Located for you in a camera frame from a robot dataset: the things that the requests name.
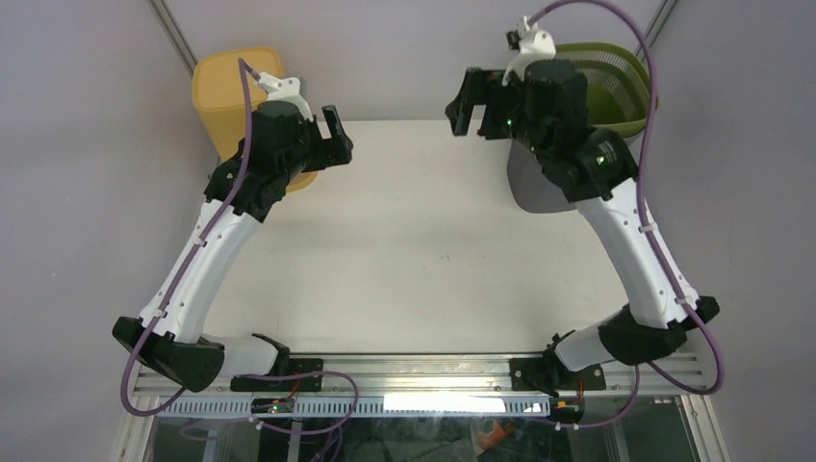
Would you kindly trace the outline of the grey plastic basket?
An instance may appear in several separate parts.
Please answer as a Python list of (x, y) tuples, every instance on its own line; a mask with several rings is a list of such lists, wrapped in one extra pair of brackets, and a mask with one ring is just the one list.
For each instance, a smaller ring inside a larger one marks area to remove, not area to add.
[(574, 209), (543, 174), (533, 154), (515, 141), (509, 149), (506, 174), (513, 198), (522, 210), (530, 214), (556, 214)]

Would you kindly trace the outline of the yellow plastic basket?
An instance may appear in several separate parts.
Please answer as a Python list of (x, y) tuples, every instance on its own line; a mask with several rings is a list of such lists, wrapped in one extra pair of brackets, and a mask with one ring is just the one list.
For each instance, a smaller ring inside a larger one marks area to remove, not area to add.
[(192, 103), (223, 162), (242, 153), (239, 143), (245, 136), (239, 59), (257, 72), (288, 78), (278, 51), (269, 46), (222, 51), (200, 60), (192, 77)]

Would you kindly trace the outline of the green plastic basket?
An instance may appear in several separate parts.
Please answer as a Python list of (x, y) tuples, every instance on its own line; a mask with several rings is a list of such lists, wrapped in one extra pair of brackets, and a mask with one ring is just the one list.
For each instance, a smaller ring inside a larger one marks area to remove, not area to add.
[(650, 74), (643, 61), (605, 42), (558, 44), (556, 57), (585, 76), (590, 124), (618, 133), (628, 144), (642, 136), (650, 105)]

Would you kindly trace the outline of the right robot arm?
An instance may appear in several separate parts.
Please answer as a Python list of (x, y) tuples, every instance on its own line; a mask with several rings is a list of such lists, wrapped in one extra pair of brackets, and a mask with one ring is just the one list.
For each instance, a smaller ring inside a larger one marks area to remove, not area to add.
[(654, 365), (720, 313), (714, 297), (681, 277), (638, 193), (639, 169), (626, 142), (590, 122), (587, 93), (585, 76), (565, 60), (537, 61), (521, 74), (471, 67), (445, 110), (456, 136), (467, 134), (474, 108), (482, 107), (480, 137), (525, 148), (589, 223), (624, 286), (620, 310), (554, 336), (543, 351), (532, 379), (549, 393), (602, 363)]

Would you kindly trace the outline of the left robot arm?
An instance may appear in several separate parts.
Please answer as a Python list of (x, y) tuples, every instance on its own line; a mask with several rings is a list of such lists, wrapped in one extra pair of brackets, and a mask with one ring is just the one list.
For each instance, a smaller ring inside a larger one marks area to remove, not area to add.
[(290, 377), (287, 346), (263, 334), (208, 335), (215, 296), (243, 246), (300, 173), (344, 166), (353, 142), (337, 108), (322, 107), (329, 135), (292, 103), (269, 101), (250, 114), (250, 133), (210, 176), (188, 242), (158, 294), (136, 317), (121, 317), (115, 339), (134, 361), (201, 392), (220, 377), (252, 375), (267, 391)]

